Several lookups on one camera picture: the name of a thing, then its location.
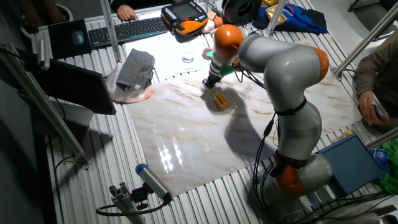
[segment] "white marble surface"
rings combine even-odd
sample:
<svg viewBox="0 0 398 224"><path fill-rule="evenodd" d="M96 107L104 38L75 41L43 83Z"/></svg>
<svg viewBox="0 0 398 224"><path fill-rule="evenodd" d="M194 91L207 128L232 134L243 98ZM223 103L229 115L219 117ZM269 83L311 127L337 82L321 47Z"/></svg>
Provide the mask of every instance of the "white marble surface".
<svg viewBox="0 0 398 224"><path fill-rule="evenodd" d="M206 77L203 72L152 85L154 94L148 100L128 106L149 167L173 195L253 163L274 113L265 90L248 79L239 83L233 74L216 88L229 101L229 107L220 111L214 93L201 84ZM361 118L331 74L309 88L305 96L320 111L323 134ZM276 149L272 134L266 139L263 158Z"/></svg>

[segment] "black keyboard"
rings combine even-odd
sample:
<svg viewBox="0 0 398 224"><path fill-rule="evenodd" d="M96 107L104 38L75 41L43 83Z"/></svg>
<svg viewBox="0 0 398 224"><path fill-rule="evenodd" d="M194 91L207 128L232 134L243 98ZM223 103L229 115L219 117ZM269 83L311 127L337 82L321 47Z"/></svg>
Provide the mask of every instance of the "black keyboard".
<svg viewBox="0 0 398 224"><path fill-rule="evenodd" d="M115 27L119 44L164 34L168 31L161 17L127 22ZM88 31L94 49L111 45L107 28Z"/></svg>

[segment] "gray cloth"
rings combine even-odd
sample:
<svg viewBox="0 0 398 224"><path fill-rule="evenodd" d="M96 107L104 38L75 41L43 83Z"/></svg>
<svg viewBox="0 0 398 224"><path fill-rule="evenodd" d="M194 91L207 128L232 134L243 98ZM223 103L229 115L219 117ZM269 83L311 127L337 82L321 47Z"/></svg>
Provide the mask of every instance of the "gray cloth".
<svg viewBox="0 0 398 224"><path fill-rule="evenodd" d="M143 90L150 85L154 65L154 56L132 49L116 80L117 86L124 91L130 88Z"/></svg>

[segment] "black monitor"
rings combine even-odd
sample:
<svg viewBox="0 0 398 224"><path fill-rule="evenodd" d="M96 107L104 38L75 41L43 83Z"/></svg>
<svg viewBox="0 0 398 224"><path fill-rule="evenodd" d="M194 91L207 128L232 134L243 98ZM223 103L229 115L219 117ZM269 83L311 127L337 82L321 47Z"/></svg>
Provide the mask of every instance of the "black monitor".
<svg viewBox="0 0 398 224"><path fill-rule="evenodd" d="M37 54L17 50L25 61L37 64ZM47 71L32 71L46 95L84 106L94 113L116 114L102 74L50 59ZM7 84L23 89L0 60L0 78Z"/></svg>

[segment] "blue box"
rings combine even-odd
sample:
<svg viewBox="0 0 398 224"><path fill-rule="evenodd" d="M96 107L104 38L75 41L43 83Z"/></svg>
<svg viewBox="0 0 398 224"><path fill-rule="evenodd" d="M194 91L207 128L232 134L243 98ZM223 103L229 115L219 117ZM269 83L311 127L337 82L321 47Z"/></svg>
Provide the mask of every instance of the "blue box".
<svg viewBox="0 0 398 224"><path fill-rule="evenodd" d="M328 182L337 198L345 197L384 174L356 134L352 134L320 151L333 169Z"/></svg>

